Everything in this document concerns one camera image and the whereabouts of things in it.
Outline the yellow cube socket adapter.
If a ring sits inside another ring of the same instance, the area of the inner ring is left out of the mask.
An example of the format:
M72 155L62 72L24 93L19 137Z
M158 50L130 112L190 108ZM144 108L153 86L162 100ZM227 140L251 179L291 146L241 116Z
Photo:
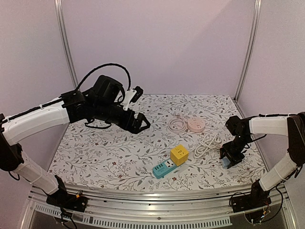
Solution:
M178 145L170 151L170 159L176 166L180 166L186 162L188 155L189 151L183 145Z

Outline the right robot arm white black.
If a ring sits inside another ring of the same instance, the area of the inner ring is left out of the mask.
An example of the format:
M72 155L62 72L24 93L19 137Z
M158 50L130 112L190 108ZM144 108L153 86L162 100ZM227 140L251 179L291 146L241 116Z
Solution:
M305 163L305 114L270 114L241 119L230 117L225 126L234 136L220 148L220 159L226 158L229 167L244 159L243 150L254 142L253 135L283 135L288 138L285 156L262 178L251 186L246 198L250 208L258 207L268 197L271 189L291 176L297 177Z

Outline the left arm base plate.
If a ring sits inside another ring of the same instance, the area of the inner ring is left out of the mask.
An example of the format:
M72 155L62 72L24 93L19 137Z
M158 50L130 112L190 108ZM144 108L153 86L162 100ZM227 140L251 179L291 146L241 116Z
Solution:
M58 190L51 195L47 195L46 203L64 209L85 212L88 198L83 195L82 190L76 194L69 194L67 191Z

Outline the teal power strip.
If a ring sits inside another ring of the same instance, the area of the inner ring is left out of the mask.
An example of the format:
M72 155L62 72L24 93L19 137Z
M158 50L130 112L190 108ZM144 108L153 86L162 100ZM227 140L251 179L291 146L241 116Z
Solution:
M156 165L152 169L152 173L156 179L164 178L169 173L173 172L183 164L177 166L170 158L166 159L162 163Z

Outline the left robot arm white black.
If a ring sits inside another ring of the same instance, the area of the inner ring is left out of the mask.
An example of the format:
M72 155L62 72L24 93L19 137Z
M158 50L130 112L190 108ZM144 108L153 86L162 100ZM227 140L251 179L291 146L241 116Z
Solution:
M23 152L20 141L55 126L86 120L90 128L95 120L107 127L117 125L132 134L148 128L144 114L129 108L143 94L140 87L125 91L117 80L101 75L94 86L85 92L70 91L49 103L13 116L0 116L0 168L14 172L41 188L60 207L67 207L71 197L60 178L49 175Z

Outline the blue charger cube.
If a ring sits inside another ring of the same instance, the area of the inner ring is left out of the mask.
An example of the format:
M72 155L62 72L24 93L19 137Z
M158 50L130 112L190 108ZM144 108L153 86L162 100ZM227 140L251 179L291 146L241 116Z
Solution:
M230 160L228 160L227 158L222 159L222 167L224 169L227 169L229 167L230 163L231 163Z

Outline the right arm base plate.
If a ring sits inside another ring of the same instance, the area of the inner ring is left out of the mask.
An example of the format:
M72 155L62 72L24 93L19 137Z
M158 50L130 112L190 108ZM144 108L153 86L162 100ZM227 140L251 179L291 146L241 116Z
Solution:
M233 209L234 213L268 206L271 203L271 198L269 196L252 198L250 194L242 192L232 194L229 199L229 206Z

